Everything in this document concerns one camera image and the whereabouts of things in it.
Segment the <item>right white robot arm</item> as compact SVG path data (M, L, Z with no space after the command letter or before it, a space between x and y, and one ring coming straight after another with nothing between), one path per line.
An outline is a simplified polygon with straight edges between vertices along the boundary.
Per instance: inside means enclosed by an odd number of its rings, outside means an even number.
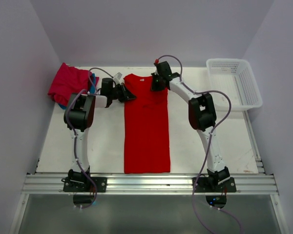
M203 144L206 156L203 164L207 165L207 177L202 177L212 190L230 179L229 169L223 160L216 137L216 110L210 91L197 93L182 81L182 73L171 71L168 62L154 62L156 71L152 73L152 91L169 89L188 103L188 120L196 130Z

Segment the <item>bright red t shirt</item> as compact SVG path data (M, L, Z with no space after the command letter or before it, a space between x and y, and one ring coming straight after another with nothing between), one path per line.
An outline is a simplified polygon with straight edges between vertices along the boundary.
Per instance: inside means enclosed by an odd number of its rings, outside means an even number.
M124 107L124 172L169 173L168 91L152 91L152 77L130 74L124 81L136 96Z

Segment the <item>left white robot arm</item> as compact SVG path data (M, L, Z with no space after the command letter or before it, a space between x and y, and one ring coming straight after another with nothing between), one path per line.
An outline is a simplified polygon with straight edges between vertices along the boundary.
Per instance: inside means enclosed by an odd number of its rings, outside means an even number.
M63 117L73 142L69 181L79 184L90 182L87 139L94 120L95 108L108 108L114 100L124 103L134 99L136 96L125 84L114 78L104 78L98 94L90 93L86 89L72 93Z

